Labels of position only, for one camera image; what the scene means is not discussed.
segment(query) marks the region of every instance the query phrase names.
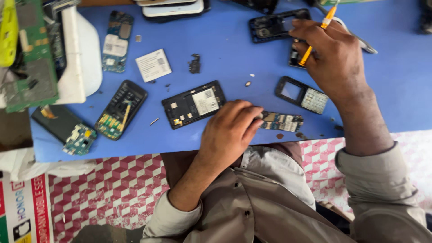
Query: stack of phones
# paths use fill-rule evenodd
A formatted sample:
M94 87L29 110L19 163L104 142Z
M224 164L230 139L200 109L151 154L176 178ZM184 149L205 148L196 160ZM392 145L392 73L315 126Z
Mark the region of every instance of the stack of phones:
M210 0L138 0L146 20L165 23L201 16L210 10Z

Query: person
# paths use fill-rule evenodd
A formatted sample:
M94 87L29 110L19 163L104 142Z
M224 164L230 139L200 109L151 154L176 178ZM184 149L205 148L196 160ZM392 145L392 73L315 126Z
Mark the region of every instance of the person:
M311 20L292 25L290 35L316 50L307 70L343 121L346 147L335 164L356 217L350 235L315 211L299 147L249 146L263 107L236 100L209 120L198 152L181 160L162 155L171 189L157 201L140 243L432 242L401 150L366 83L359 41L334 21L326 31ZM308 45L294 48L303 55ZM181 175L171 177L173 171Z

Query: beige shirt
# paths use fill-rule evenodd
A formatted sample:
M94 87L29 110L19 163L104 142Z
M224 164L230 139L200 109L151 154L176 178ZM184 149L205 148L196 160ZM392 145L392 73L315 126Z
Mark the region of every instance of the beige shirt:
M263 243L432 242L397 143L367 157L342 149L335 161L356 216L351 236L315 212L305 174L293 159L249 147L241 167L223 171L193 211L177 210L164 193L140 243L252 243L254 236Z

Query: brown trousers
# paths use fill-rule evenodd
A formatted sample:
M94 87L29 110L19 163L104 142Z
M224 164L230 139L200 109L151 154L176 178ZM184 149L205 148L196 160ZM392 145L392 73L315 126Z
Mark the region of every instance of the brown trousers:
M279 150L291 157L295 162L297 162L297 164L300 165L300 167L303 168L302 149L300 148L299 142L260 144L253 146L270 147ZM186 173L197 153L198 150L161 153L161 157L165 165L166 179L170 187L175 186L180 178L182 178L182 176ZM242 157L243 155L238 158L231 166L240 167Z

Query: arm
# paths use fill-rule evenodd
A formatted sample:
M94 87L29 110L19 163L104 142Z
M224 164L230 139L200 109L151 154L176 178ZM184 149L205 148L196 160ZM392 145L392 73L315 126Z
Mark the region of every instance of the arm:
M425 213L415 199L417 189L366 83L358 40L334 21L326 31L308 20L293 21L293 26L290 34L316 50L306 67L343 121L346 148L335 163L346 176L348 203L356 216L352 237L362 242L430 241ZM308 45L294 47L302 55Z
M201 217L201 194L246 150L263 120L262 107L236 100L226 103L207 123L201 147L178 183L157 201L141 243L152 237L176 237Z

